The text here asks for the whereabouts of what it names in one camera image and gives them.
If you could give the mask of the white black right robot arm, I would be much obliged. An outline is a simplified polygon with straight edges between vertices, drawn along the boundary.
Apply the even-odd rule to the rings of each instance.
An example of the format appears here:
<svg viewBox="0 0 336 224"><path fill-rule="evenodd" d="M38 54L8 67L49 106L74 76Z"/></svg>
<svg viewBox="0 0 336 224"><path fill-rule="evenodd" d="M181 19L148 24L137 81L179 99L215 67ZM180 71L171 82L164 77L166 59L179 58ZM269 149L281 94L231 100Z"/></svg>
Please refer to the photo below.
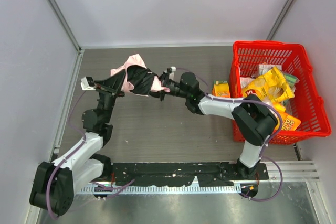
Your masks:
<svg viewBox="0 0 336 224"><path fill-rule="evenodd" d="M161 90L159 99L171 95L185 99L187 109L199 115L216 115L231 119L237 124L245 139L243 151L236 163L237 172L244 179L256 174L268 141L276 134L275 128L282 126L279 112L267 103L262 102L255 94L245 98L220 98L200 89L199 81L192 72L181 75L180 81L171 79L173 68L167 69L159 77Z"/></svg>

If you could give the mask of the pink folding umbrella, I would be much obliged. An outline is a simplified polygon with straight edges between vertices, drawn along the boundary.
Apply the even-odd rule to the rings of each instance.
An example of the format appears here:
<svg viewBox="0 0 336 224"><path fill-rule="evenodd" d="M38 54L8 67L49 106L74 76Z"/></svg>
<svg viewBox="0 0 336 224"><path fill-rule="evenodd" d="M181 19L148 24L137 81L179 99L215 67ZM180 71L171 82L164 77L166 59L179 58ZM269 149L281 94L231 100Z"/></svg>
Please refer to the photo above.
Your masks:
<svg viewBox="0 0 336 224"><path fill-rule="evenodd" d="M139 54L129 56L122 66L111 69L110 76L115 76L123 70L126 75L121 90L125 93L149 96L152 94L160 95L160 91L168 93L171 91L170 88L162 86L157 74L145 65Z"/></svg>

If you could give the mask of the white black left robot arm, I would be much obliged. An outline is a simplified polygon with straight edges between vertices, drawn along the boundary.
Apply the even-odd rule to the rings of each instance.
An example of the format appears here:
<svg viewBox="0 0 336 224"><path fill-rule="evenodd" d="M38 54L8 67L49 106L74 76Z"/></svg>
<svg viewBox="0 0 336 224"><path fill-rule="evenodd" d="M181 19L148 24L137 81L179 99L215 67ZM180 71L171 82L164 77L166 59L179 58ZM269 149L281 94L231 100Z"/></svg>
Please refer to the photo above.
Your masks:
<svg viewBox="0 0 336 224"><path fill-rule="evenodd" d="M63 156L38 165L29 202L48 211L53 219L70 208L75 193L92 180L107 175L110 159L96 155L110 140L113 126L109 123L118 97L123 97L122 86L126 71L122 70L105 80L92 77L81 79L83 91L99 94L98 105L82 114L82 138Z"/></svg>

